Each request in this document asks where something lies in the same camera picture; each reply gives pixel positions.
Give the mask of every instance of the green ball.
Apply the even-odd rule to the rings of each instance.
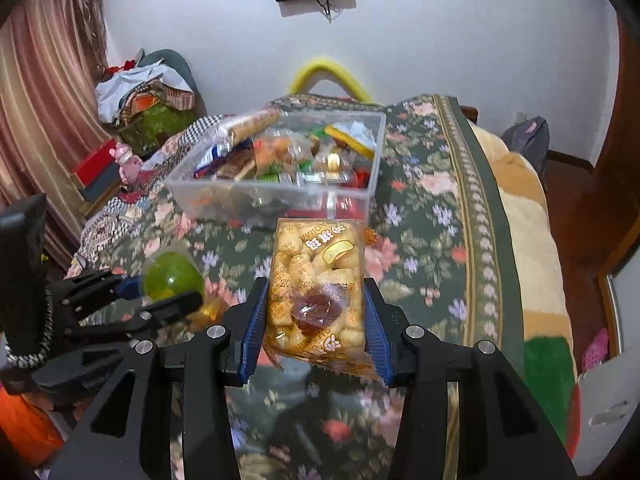
[[[143,271],[143,288],[152,301],[197,290],[204,296],[204,279],[186,254],[167,251],[152,256]]]

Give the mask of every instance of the bed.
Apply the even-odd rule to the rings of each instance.
[[[558,253],[536,173],[497,137],[466,120],[455,98],[421,95],[397,105],[366,105],[315,95],[272,102],[283,110],[379,110],[387,116],[384,162],[367,248],[366,270],[409,322],[439,338],[471,345],[494,341],[523,375],[566,440],[575,383],[571,326]],[[255,277],[268,276],[273,239],[240,222],[195,221],[178,208],[162,177],[220,118],[196,121],[162,148],[148,193],[110,202],[85,230],[68,276],[111,268],[136,274],[160,247],[182,245],[201,264],[206,291],[244,301]],[[131,316],[116,302],[89,322]],[[166,330],[170,344],[190,336]],[[334,374],[261,355],[248,385],[227,399],[243,480],[385,479],[402,410],[402,393],[379,381]],[[179,415],[180,392],[175,393]],[[446,478],[455,477],[457,392],[449,385]],[[172,462],[182,477],[179,431]]]

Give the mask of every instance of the yellow tube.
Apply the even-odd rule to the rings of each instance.
[[[372,99],[366,90],[360,86],[356,79],[335,61],[324,57],[318,57],[302,67],[293,79],[289,87],[290,94],[299,94],[305,91],[305,84],[316,72],[327,72],[334,76],[340,85],[357,101],[370,103]]]

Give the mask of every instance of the pink curtain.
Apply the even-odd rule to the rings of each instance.
[[[23,0],[0,29],[0,210],[46,192],[45,248],[63,267],[84,225],[70,174],[110,138],[94,97],[104,51],[88,56],[81,5]]]

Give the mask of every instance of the clear plastic box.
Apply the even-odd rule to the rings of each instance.
[[[386,115],[380,112],[283,112],[273,128],[309,131],[339,121],[360,121],[376,136],[376,152],[366,189],[319,184],[276,184],[258,180],[194,179],[193,171],[211,146],[215,128],[205,133],[167,176],[165,184],[191,218],[240,221],[275,227],[280,217],[354,218],[369,221],[376,194],[384,144]]]

